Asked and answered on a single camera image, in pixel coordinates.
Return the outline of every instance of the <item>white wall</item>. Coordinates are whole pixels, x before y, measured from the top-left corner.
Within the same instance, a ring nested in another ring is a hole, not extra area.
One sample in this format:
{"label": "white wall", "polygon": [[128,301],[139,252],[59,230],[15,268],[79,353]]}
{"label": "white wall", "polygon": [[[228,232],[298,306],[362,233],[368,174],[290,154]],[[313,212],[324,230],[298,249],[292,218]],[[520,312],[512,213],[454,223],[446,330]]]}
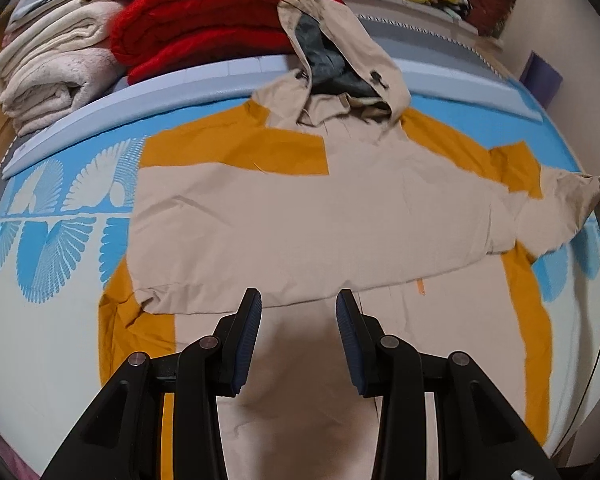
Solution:
{"label": "white wall", "polygon": [[564,78],[548,112],[586,171],[600,174],[600,17],[587,0],[518,0],[500,60],[516,76],[531,50]]}

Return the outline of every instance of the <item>screw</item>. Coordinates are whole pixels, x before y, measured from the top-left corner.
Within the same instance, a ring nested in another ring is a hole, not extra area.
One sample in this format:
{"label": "screw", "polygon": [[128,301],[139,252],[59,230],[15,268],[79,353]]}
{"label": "screw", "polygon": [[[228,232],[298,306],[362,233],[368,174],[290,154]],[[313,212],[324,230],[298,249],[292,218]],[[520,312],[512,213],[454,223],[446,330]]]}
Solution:
{"label": "screw", "polygon": [[146,355],[143,352],[133,352],[129,356],[129,364],[132,366],[140,366],[146,361]]}
{"label": "screw", "polygon": [[456,352],[451,357],[451,360],[455,362],[458,366],[467,366],[471,362],[469,356],[464,352]]}
{"label": "screw", "polygon": [[218,346],[218,338],[213,335],[206,335],[200,340],[200,348],[209,350]]}
{"label": "screw", "polygon": [[400,341],[398,341],[398,338],[395,336],[385,335],[385,336],[382,336],[382,339],[380,340],[380,344],[382,346],[384,346],[385,348],[398,348]]}

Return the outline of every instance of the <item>mustard yellow fabric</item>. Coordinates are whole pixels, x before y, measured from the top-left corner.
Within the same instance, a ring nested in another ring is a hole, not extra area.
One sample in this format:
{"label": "mustard yellow fabric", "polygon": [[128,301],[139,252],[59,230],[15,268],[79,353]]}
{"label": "mustard yellow fabric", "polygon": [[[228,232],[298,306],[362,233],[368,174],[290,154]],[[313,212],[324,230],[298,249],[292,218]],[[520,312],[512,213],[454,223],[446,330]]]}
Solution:
{"label": "mustard yellow fabric", "polygon": [[[542,198],[540,165],[524,142],[486,150],[473,139],[413,108],[407,108],[401,123],[411,140],[446,156],[458,168],[500,182],[511,191],[526,191],[532,198]],[[531,269],[533,262],[531,254],[519,242],[502,255],[511,302],[526,349],[525,423],[536,440],[544,444],[549,431],[552,332]]]}
{"label": "mustard yellow fabric", "polygon": [[147,139],[140,168],[220,162],[244,170],[329,174],[320,136],[265,128],[266,108],[245,104]]}
{"label": "mustard yellow fabric", "polygon": [[[175,353],[175,316],[142,311],[134,296],[126,258],[122,258],[107,283],[98,308],[98,354],[103,386],[129,354],[138,351],[146,352],[152,358]],[[173,478],[173,396],[165,396],[162,415],[161,478],[170,480]]]}

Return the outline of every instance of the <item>beige fabric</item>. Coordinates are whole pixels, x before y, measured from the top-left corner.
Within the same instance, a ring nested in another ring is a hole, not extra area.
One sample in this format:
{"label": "beige fabric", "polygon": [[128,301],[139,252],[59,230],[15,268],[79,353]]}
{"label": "beige fabric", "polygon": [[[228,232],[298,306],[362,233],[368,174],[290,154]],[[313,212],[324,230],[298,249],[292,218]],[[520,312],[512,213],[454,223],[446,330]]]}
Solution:
{"label": "beige fabric", "polygon": [[308,75],[293,36],[302,12],[391,115],[362,119],[349,112],[350,96],[311,96],[311,76],[291,72],[253,99],[270,110],[269,126],[324,139],[328,176],[141,168],[127,261],[146,311],[228,312],[249,286],[268,305],[330,298],[459,269],[517,239],[543,253],[573,237],[600,199],[597,180],[553,170],[551,194],[533,200],[411,142],[398,122],[410,102],[402,75],[350,10],[333,0],[283,0],[278,9]]}
{"label": "beige fabric", "polygon": [[[422,295],[416,283],[403,283],[356,299],[421,352],[468,352],[523,415],[525,349],[500,257],[425,280],[424,289]],[[247,383],[235,399],[218,399],[230,478],[371,477],[380,405],[352,386],[334,313],[335,298],[264,309]],[[176,316],[176,349],[212,333],[221,316]],[[438,448],[434,413],[428,415],[434,479]]]}
{"label": "beige fabric", "polygon": [[[329,174],[141,162],[126,259],[138,303],[176,314],[178,350],[234,312],[245,288],[262,293],[248,382],[237,398],[219,399],[231,478],[360,480],[371,475],[378,409],[350,383],[338,291],[356,290],[366,314],[419,351],[471,354],[523,415],[525,346],[495,253],[517,239],[535,251],[567,241],[600,200],[600,184],[543,168],[545,198],[535,200],[459,170],[405,135],[398,120],[410,95],[400,71],[346,7],[285,0],[279,11],[307,74],[293,37],[301,12],[390,115],[369,118],[373,100],[311,96],[310,77],[282,76],[253,99],[270,110],[267,126],[319,136]],[[411,281],[428,276],[424,291]],[[430,431],[430,478],[435,441]]]}

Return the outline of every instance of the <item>black cable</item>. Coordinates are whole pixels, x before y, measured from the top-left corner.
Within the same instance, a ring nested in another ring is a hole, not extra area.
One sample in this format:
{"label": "black cable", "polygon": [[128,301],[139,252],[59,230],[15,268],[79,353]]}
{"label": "black cable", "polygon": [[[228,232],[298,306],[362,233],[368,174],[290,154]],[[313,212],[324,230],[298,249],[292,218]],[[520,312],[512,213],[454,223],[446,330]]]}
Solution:
{"label": "black cable", "polygon": [[564,432],[564,435],[560,439],[560,442],[558,442],[558,445],[555,447],[556,451],[558,451],[560,449],[560,446],[562,445],[564,439],[567,437],[567,435],[571,431],[571,428],[573,427],[573,425],[576,422],[576,418],[578,417],[578,412],[580,411],[580,408],[582,407],[582,404],[584,403],[584,399],[587,397],[587,391],[589,391],[589,386],[591,384],[591,381],[593,380],[593,374],[595,373],[596,367],[598,366],[598,361],[600,361],[600,348],[598,348],[598,355],[596,356],[596,361],[593,363],[593,369],[591,370],[591,375],[589,376],[589,381],[587,381],[587,386],[585,386],[585,388],[584,388],[584,392],[582,394],[582,398],[580,399],[580,403],[578,404],[578,407],[576,408],[576,412],[573,414],[573,419],[571,419],[571,423],[569,424],[567,431]]}

